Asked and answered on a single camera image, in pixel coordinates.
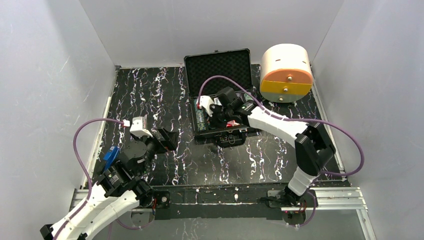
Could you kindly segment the red triangular plaque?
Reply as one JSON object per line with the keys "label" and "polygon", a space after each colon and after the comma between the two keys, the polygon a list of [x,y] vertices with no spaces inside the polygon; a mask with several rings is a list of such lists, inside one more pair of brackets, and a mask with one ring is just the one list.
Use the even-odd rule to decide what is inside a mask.
{"label": "red triangular plaque", "polygon": [[239,123],[237,123],[237,122],[235,122],[235,121],[229,121],[229,122],[227,122],[227,124],[226,124],[226,127],[227,128],[231,128],[231,127],[237,127],[237,126],[239,126],[240,124]]}

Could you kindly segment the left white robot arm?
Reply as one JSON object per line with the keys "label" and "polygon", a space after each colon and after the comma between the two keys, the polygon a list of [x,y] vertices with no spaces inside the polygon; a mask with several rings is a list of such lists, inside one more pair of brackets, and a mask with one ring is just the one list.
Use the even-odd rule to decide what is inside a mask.
{"label": "left white robot arm", "polygon": [[163,127],[152,133],[131,131],[133,141],[122,148],[99,174],[83,198],[63,219],[40,229],[45,240],[91,240],[124,213],[141,207],[167,208],[169,193],[156,193],[143,175],[155,156],[175,151],[179,133]]}

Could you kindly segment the black poker chip case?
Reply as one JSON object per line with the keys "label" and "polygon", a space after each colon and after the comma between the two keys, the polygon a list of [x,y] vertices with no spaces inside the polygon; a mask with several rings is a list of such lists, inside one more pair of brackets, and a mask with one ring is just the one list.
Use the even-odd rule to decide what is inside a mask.
{"label": "black poker chip case", "polygon": [[191,100],[191,115],[194,137],[197,140],[216,142],[221,148],[241,146],[246,141],[248,133],[256,129],[239,125],[226,128],[215,128],[210,124],[210,117],[203,110],[207,130],[198,131],[195,110],[198,96],[210,96],[215,104],[220,101],[217,93],[226,87],[231,87],[237,96],[245,101],[243,90],[253,93],[251,53],[248,48],[215,51],[184,57],[184,66],[188,81],[188,93]]}

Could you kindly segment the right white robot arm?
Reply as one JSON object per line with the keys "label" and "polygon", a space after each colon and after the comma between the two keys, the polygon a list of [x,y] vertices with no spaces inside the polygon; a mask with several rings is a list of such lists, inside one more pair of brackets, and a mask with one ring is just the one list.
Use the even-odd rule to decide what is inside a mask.
{"label": "right white robot arm", "polygon": [[228,122],[235,121],[273,134],[294,148],[296,170],[278,201],[287,206],[297,205],[336,153],[324,125],[316,119],[290,119],[265,108],[253,98],[244,101],[232,87],[220,90],[217,98],[219,104],[206,95],[197,101],[197,108],[205,110],[214,127],[223,129]]}

